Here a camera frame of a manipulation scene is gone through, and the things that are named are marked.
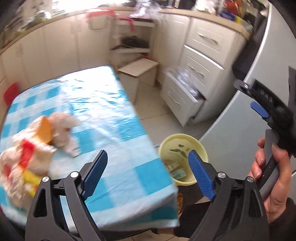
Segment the blue grabber pad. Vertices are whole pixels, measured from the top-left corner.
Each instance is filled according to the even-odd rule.
[[[193,172],[193,175],[202,191],[203,195],[213,200],[216,196],[214,192],[214,181],[203,166],[203,160],[199,155],[192,150],[188,154],[188,164]]]
[[[90,166],[86,171],[86,176],[83,177],[83,190],[81,197],[84,200],[93,195],[94,190],[96,189],[98,182],[107,166],[107,162],[107,152],[102,150],[96,156],[95,162],[90,163]]]
[[[269,117],[269,114],[267,113],[267,111],[257,102],[253,101],[251,103],[251,108],[254,111],[256,111],[259,115],[261,115],[262,118],[267,119]]]

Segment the plastic bag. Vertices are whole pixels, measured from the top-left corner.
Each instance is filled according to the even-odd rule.
[[[37,119],[35,119],[26,129],[21,130],[19,133],[15,134],[13,136],[13,145],[15,147],[20,147],[22,144],[23,139],[27,139],[34,144],[41,143],[44,147],[48,146],[46,143],[42,143],[41,141],[38,141],[36,137],[38,137],[36,134],[38,133],[38,130],[40,129],[41,125],[43,124],[43,120],[46,117],[40,116]],[[43,137],[42,139],[47,139],[48,142],[51,141],[51,131],[52,130],[46,130],[46,134],[49,134],[48,137]]]
[[[15,164],[7,175],[1,174],[1,182],[13,205],[29,211],[33,197],[26,191],[22,172],[23,169]]]
[[[212,14],[222,11],[224,0],[197,0],[192,10],[204,11]]]
[[[129,16],[130,18],[153,19],[155,13],[160,9],[160,5],[150,0],[138,0],[135,8],[137,10]]]
[[[49,121],[53,126],[52,143],[57,147],[63,147],[63,150],[71,156],[80,154],[78,140],[70,135],[69,129],[80,124],[79,120],[62,112],[52,113]]]
[[[0,173],[3,172],[3,168],[11,168],[14,164],[20,161],[21,151],[16,147],[8,148],[4,150],[0,155]]]
[[[165,75],[172,75],[177,79],[195,99],[201,99],[203,96],[199,93],[194,85],[194,77],[190,72],[182,67],[167,68],[164,71]]]
[[[22,140],[19,165],[39,176],[46,176],[56,148],[43,143]]]

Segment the finger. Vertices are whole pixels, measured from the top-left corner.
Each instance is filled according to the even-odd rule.
[[[264,144],[265,144],[265,138],[261,138],[259,141],[258,141],[258,146],[260,147],[260,148],[263,148],[264,147]]]
[[[252,178],[254,178],[253,173],[252,173],[252,172],[249,172],[248,175],[247,175],[247,177],[252,177]]]
[[[280,149],[276,144],[272,144],[272,155],[279,165],[279,181],[288,187],[291,182],[292,170],[290,157],[286,150]]]
[[[258,149],[258,151],[255,153],[255,160],[260,167],[264,165],[266,158],[262,148]]]
[[[252,177],[255,180],[258,180],[261,177],[262,174],[262,170],[259,167],[258,163],[256,161],[253,162],[252,166],[251,166],[251,173],[252,173]]]

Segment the red object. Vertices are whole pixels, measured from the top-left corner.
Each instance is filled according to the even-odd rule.
[[[9,177],[10,175],[10,172],[11,172],[11,168],[10,166],[7,164],[7,163],[4,163],[3,164],[3,173],[6,177]]]
[[[35,145],[32,142],[26,139],[22,140],[22,154],[20,156],[19,165],[23,169],[27,168],[29,161],[34,154],[34,150],[35,150]]]
[[[133,19],[132,19],[132,18],[119,17],[119,20],[124,20],[124,21],[128,21],[128,22],[130,22],[130,29],[131,29],[131,32],[134,32],[134,31],[135,31],[135,26],[134,26],[134,24],[133,24]]]
[[[7,106],[11,106],[13,100],[20,94],[20,88],[17,83],[12,84],[4,93],[4,101]]]
[[[239,13],[239,7],[237,5],[237,3],[233,0],[231,1],[225,1],[225,6],[226,6],[226,10],[236,16],[240,17],[240,13]]]
[[[102,15],[109,15],[111,17],[115,17],[116,13],[114,10],[102,10],[102,9],[89,9],[86,13],[87,18],[102,16]]]

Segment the human hand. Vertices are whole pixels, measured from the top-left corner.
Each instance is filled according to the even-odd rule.
[[[260,147],[255,154],[255,160],[252,164],[251,171],[248,176],[258,180],[262,175],[261,166],[266,162],[263,147],[265,138],[258,141]],[[280,149],[273,144],[271,147],[272,155],[279,167],[279,178],[275,183],[270,195],[264,200],[264,207],[266,210],[268,222],[272,223],[276,220],[286,209],[286,201],[290,192],[291,186],[291,165],[290,157],[286,150]]]

